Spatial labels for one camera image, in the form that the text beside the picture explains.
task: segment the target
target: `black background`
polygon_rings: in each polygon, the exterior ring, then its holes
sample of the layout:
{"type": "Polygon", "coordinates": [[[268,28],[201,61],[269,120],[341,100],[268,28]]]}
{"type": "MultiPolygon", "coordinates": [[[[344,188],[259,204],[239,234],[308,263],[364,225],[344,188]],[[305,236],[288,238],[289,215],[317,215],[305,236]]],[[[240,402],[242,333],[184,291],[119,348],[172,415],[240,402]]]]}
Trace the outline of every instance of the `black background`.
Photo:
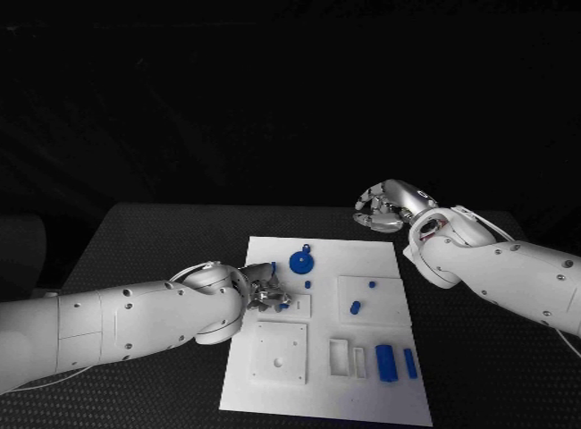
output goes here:
{"type": "Polygon", "coordinates": [[[389,178],[581,256],[581,2],[520,3],[0,18],[0,212],[41,215],[41,281],[115,202],[351,206],[389,178]]]}

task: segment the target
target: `dark table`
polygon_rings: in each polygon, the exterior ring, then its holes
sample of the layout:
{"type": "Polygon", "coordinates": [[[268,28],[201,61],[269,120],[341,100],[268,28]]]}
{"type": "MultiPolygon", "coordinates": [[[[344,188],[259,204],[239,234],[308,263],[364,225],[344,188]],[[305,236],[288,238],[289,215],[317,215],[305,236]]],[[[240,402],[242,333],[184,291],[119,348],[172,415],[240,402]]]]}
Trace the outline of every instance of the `dark table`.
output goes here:
{"type": "MultiPolygon", "coordinates": [[[[168,279],[209,260],[239,267],[250,235],[392,240],[434,426],[581,428],[581,361],[555,331],[493,306],[462,283],[449,290],[431,285],[402,255],[408,229],[380,234],[354,223],[353,213],[328,207],[121,204],[105,217],[64,294],[168,279]]],[[[523,238],[507,213],[480,214],[523,238]]],[[[10,393],[0,398],[0,428],[380,426],[219,411],[227,351],[229,341],[214,346],[191,341],[96,366],[37,391],[10,393]]]]}

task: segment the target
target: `blue object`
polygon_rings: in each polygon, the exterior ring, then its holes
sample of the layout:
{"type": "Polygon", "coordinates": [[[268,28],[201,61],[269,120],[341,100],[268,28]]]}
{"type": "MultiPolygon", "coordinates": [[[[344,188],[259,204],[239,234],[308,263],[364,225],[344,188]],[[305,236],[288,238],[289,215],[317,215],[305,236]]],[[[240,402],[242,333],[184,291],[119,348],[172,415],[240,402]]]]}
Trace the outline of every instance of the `blue object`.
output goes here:
{"type": "Polygon", "coordinates": [[[302,251],[297,252],[289,257],[289,269],[297,274],[307,274],[312,269],[312,256],[309,254],[311,247],[308,244],[302,246],[302,251]]]}
{"type": "Polygon", "coordinates": [[[380,372],[380,381],[386,383],[396,382],[396,365],[393,356],[393,347],[386,344],[376,346],[377,370],[380,372]]]}
{"type": "Polygon", "coordinates": [[[412,350],[403,349],[403,354],[405,354],[405,365],[408,366],[409,378],[418,378],[416,367],[415,367],[415,357],[412,356],[412,350]]]}
{"type": "Polygon", "coordinates": [[[350,313],[351,313],[353,315],[357,315],[357,310],[359,310],[359,309],[360,309],[360,302],[354,301],[354,302],[351,303],[350,313]]]}

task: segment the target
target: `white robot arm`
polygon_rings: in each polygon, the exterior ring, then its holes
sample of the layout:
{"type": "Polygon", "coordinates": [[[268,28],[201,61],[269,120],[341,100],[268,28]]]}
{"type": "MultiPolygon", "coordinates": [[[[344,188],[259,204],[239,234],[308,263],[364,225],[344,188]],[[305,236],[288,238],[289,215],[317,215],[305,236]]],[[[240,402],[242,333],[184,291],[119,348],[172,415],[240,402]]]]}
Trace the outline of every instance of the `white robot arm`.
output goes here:
{"type": "Polygon", "coordinates": [[[472,212],[439,208],[402,181],[369,188],[357,210],[367,201],[371,215],[357,213],[354,219],[382,232],[409,223],[403,254],[432,284],[448,289],[462,281],[494,305],[581,336],[581,257],[514,241],[503,231],[508,241],[497,242],[472,212]]]}
{"type": "Polygon", "coordinates": [[[171,281],[0,303],[0,395],[47,375],[141,358],[191,338],[216,344],[239,332],[247,307],[288,302],[271,264],[237,270],[210,262],[171,281]]]}

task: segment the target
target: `table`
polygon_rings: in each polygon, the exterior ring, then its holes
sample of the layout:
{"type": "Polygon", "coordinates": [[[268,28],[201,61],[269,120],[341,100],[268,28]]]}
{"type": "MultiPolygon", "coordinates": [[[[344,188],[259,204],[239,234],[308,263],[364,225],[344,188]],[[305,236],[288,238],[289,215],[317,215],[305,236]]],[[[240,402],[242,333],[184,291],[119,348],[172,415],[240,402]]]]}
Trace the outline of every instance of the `table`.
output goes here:
{"type": "MultiPolygon", "coordinates": [[[[242,266],[247,237],[393,241],[436,428],[581,428],[581,361],[555,331],[493,306],[461,283],[431,285],[405,260],[406,230],[360,227],[351,208],[119,204],[63,293],[167,279],[207,260],[242,266]]],[[[478,213],[523,238],[504,212],[478,213]]],[[[219,410],[229,342],[93,367],[0,397],[0,428],[376,427],[219,410]]]]}

